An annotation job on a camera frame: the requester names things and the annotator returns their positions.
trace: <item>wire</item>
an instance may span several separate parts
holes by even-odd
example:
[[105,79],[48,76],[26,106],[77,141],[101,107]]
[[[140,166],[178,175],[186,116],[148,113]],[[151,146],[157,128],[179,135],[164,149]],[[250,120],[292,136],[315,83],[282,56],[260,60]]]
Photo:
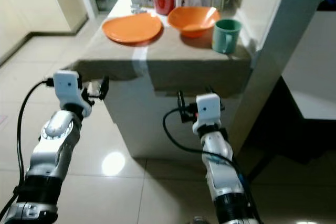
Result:
[[[23,100],[23,103],[21,105],[21,109],[19,112],[18,120],[17,120],[17,135],[16,135],[16,152],[17,152],[17,160],[19,164],[19,173],[20,173],[20,179],[19,179],[19,185],[22,186],[24,179],[25,179],[25,172],[24,172],[24,164],[23,164],[23,159],[22,159],[22,152],[21,152],[21,124],[22,124],[22,116],[23,116],[23,111],[25,109],[26,103],[30,97],[30,95],[33,93],[33,91],[40,86],[41,84],[48,83],[48,80],[40,81],[37,83],[35,86],[32,87],[32,89],[28,92],[26,95],[26,98]],[[5,216],[7,210],[11,206],[11,204],[14,202],[16,197],[18,196],[17,193],[14,193],[13,196],[10,198],[10,200],[7,202],[5,207],[1,210],[0,212],[0,221],[2,218]]]
[[208,152],[208,151],[203,151],[203,150],[198,150],[198,149],[193,149],[193,148],[189,148],[189,147],[185,147],[183,145],[181,145],[179,142],[177,142],[173,136],[170,134],[170,132],[168,131],[167,129],[167,125],[166,125],[166,119],[167,117],[174,113],[174,112],[177,112],[177,111],[181,111],[181,110],[184,110],[183,108],[176,108],[176,109],[172,109],[171,111],[167,112],[164,116],[163,116],[163,119],[162,119],[162,126],[163,126],[163,129],[167,135],[167,137],[170,139],[170,141],[176,145],[178,148],[186,151],[186,152],[190,152],[190,153],[198,153],[198,154],[207,154],[207,155],[211,155],[211,156],[215,156],[215,157],[218,157],[222,160],[224,160],[225,162],[227,162],[230,166],[232,166],[236,173],[237,173],[237,176],[243,186],[243,189],[245,191],[245,194],[246,196],[248,197],[249,201],[250,201],[250,204],[251,204],[251,207],[252,207],[252,210],[254,212],[254,215],[255,215],[255,218],[257,219],[257,221],[260,223],[260,224],[263,224],[261,218],[260,218],[260,215],[258,213],[258,210],[256,208],[256,204],[255,204],[255,201],[253,199],[253,196],[252,196],[252,193],[251,193],[251,190],[250,190],[250,187],[249,187],[249,184],[247,182],[247,180],[245,179],[244,175],[242,174],[239,166],[235,163],[235,162],[232,162],[231,160],[229,160],[227,157],[224,157],[222,156],[221,154],[217,154],[217,153],[213,153],[213,152]]

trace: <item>orange bowl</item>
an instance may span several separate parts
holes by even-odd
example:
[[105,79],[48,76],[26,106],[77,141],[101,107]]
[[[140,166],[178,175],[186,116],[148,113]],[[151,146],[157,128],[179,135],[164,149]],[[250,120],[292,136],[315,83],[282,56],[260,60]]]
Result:
[[220,14],[215,7],[184,6],[173,9],[167,21],[178,29],[182,36],[198,38],[219,19]]

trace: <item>orange plate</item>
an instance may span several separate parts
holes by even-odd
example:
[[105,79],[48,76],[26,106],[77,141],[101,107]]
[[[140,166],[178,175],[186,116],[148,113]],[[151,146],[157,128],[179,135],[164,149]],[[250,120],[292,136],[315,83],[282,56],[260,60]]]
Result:
[[150,40],[160,32],[161,27],[160,19],[149,13],[115,18],[102,25],[103,32],[108,38],[122,43]]
[[185,6],[173,9],[167,21],[183,36],[197,38],[213,27],[219,19],[220,14],[214,7]]

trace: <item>green mug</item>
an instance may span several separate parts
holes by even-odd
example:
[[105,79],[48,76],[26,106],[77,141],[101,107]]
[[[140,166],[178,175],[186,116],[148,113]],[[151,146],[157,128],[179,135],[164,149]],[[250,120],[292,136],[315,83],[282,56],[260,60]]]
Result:
[[241,23],[233,19],[222,19],[216,22],[212,36],[212,49],[223,54],[235,51]]

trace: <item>white floor tile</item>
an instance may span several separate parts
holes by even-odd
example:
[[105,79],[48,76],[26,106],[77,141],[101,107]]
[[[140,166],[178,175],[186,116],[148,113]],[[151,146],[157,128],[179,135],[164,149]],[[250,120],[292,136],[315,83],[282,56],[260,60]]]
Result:
[[201,160],[201,156],[199,158],[199,161],[148,159],[145,177],[157,179],[205,180],[206,168]]
[[145,179],[138,224],[187,223],[194,216],[217,223],[205,181]]
[[[12,116],[6,127],[0,131],[0,169],[18,170],[16,154],[16,133],[17,133],[17,116],[20,104],[15,115]],[[22,155],[25,169],[29,166],[30,156],[34,147],[38,143],[38,137],[42,126],[50,119],[57,104],[33,104],[26,105],[22,120]]]
[[252,190],[265,224],[335,223],[335,187],[253,185]]
[[12,62],[55,62],[74,36],[34,36],[10,59]]
[[69,173],[143,178],[144,168],[144,159],[130,157],[105,105],[94,105],[91,115],[83,120]]
[[[0,169],[18,170],[16,128],[19,107],[20,104],[16,104],[12,113],[15,115],[0,131]],[[41,128],[58,109],[58,103],[26,105],[22,124],[22,152],[26,168]],[[81,138],[73,152],[69,174],[143,178],[144,168],[145,160],[130,157],[105,105],[97,102],[91,115],[83,120]]]
[[0,73],[0,102],[23,102],[28,91],[45,77],[52,65],[32,62],[8,64]]
[[256,177],[255,184],[336,185],[336,174],[325,156],[301,165],[277,156]]
[[58,224],[136,224],[143,179],[68,176],[58,200]]
[[327,151],[326,156],[333,168],[334,173],[336,173],[336,150]]
[[58,62],[72,63],[80,59],[86,46],[105,18],[106,15],[99,15],[96,20],[88,21],[77,33],[74,41],[61,53]]
[[0,66],[0,75],[7,69],[8,65],[10,65],[11,63],[13,62],[11,61],[11,58],[9,58]]
[[0,171],[0,209],[13,195],[13,189],[19,183],[19,172]]
[[9,121],[18,113],[20,103],[0,103],[0,116],[2,121],[0,123],[0,132],[7,126]]
[[[263,151],[255,148],[243,148],[237,161],[245,174],[248,174],[263,154]],[[307,165],[276,156],[255,178],[253,184],[336,185],[336,173],[326,155],[313,159]]]
[[[52,66],[48,69],[48,71],[45,73],[44,78],[53,77],[54,73],[57,70],[63,69],[67,63],[53,63]],[[34,93],[29,98],[30,102],[33,103],[57,103],[59,104],[59,100],[56,97],[55,89],[53,87],[47,87],[45,85],[42,85],[40,88],[36,89]]]

